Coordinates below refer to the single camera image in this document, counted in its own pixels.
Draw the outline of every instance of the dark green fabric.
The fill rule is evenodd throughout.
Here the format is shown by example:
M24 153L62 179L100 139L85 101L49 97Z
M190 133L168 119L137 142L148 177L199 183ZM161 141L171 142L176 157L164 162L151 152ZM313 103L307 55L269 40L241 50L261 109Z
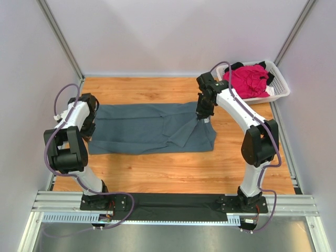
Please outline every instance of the dark green fabric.
M216 132L197 120L197 102L101 105L90 154L212 151Z

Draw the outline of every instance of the cable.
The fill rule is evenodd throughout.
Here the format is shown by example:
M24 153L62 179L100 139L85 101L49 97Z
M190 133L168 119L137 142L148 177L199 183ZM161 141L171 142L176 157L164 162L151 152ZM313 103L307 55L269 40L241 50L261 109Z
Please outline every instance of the cable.
M272 133L270 132L270 130L268 129L268 127L264 124L264 122L262 122L261 120L259 120L257 117L254 117L254 115L249 111L248 108L245 107L245 105L239 100L239 99L235 99L236 96L234 95L233 91L232 91L232 85L231 85L231 79L232 79L232 68L231 68L231 65L229 62L227 61L221 61L219 62L218 64L216 64L210 72L212 72L217 66L221 65L221 64L227 64L228 67L229 67L229 92L231 94L231 96L234 98L234 100L237 101L237 103L241 106L241 108L243 108L251 117L252 119L256 120L258 123L261 124L261 126L266 130L271 142L272 142L272 145L275 149L275 152L277 154L277 157L278 157L278 161L279 163L278 164L268 164L268 165L265 165L262 167L261 169L261 172L260 172L260 175L259 175L259 178L258 178L258 183L257 183L257 186L259 188L259 190L261 190L262 192L271 192L274 194L274 205L273 205L273 209L272 209L272 212L268 218L268 220L266 221L266 223L259 229L257 230L254 230L253 233L255 232L259 232L259 231L262 231L264 230L268 224L270 223L270 221L272 220L273 218L273 215L274 215L274 212L275 212L275 208L276 208L276 204L277 204L277 193L276 191L274 190L271 190L271 189L262 189L261 188L261 179L262 179L262 176L264 175L264 172L265 172L265 169L268 168L268 167L280 167L281 164L282 164L282 161L281 161L281 156L280 156L280 153L279 153L279 149L277 147L277 144L275 143L275 140L274 140L274 137L272 135Z
M64 125L67 123L68 119L70 118L72 112L74 111L74 109L76 109L76 105L77 105L77 102L79 100L79 93L80 93L80 90L79 90L79 86L76 85L76 84L67 84L66 86L64 86L59 92L58 94L56 95L55 97L55 100L54 100L54 114L57 115L57 112L56 112L56 104L57 104L57 99L58 97L60 96L60 94L68 87L71 87L71 86L74 86L77 88L77 95L76 95L76 98L75 98L75 102L73 104L73 107L69 110L69 113L67 114L66 118L64 119L64 122L51 134L50 138L48 139L47 143L46 143L46 148L44 150L44 161L45 161L45 164L47 166L47 168L56 176L61 176L61 177L74 177L78 184L85 190L85 191L88 191L90 193L94 193L94 194L98 194L98 195L116 195L116 194L122 194L122 195L126 195L128 196L129 198L131 198L132 200L132 206L131 206L131 209L129 210L129 212L127 213L127 215L122 219L120 220L119 222L113 224L113 225L110 225L110 226L107 226L107 227L103 227L102 229L111 229L111 228L114 228L114 227L117 227L119 226L120 224L122 224L124 221L126 221L126 219L132 214L133 210L134 210L134 204L135 204L135 200L134 200L134 197L129 194L129 193L125 193L125 192L111 192L111 193L101 193L101 192L95 192L89 188L87 188L83 182L80 180L80 178L77 176L77 175L74 175L74 174L62 174L62 173L59 173L59 172L56 172L54 171L53 168L51 168L50 164L49 164L49 160L48 160L48 150L49 150L49 147L50 147L50 144L51 144L51 141L54 139L54 137L56 136L56 134L64 127ZM62 236L53 236L53 235L49 235L45 232L45 230L42 229L42 233L49 237L49 238L65 238L65 237L70 237L70 236L73 236L73 235L77 235L77 234L80 234L80 233L83 233L83 232L86 232L86 231L89 231L89 230L93 230L92 228L87 228L87 229L83 229L83 230L80 230L78 232L75 232L73 234L69 234L69 235L62 235Z

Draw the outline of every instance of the metal floor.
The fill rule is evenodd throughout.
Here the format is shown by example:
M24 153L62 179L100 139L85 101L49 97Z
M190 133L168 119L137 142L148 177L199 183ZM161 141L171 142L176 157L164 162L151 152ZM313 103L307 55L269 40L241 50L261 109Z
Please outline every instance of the metal floor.
M267 216L260 217L260 225ZM66 235L90 224L55 223L45 229L51 235ZM305 217L274 217L266 230L241 233L237 227L129 225L115 229L88 231L68 238L48 238L39 232L35 252L59 251L315 251Z

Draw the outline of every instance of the pink clothing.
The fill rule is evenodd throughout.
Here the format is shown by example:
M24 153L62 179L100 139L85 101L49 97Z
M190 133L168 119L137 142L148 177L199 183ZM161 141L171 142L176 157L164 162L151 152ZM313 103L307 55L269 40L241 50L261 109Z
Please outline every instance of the pink clothing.
M268 97L266 80L268 71L260 65L243 66L232 71L232 86L242 99L254 97ZM229 71L223 75L224 80L229 80Z

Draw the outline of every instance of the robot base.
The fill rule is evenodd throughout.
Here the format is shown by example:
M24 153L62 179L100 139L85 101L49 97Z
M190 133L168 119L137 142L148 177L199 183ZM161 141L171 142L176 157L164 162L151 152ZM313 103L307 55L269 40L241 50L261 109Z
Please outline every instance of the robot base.
M221 204L221 210L223 213L259 213L267 214L268 207L265 197L262 197L261 193L254 197L246 197L240 187L238 188L238 195L226 196L223 195L219 198L218 202Z

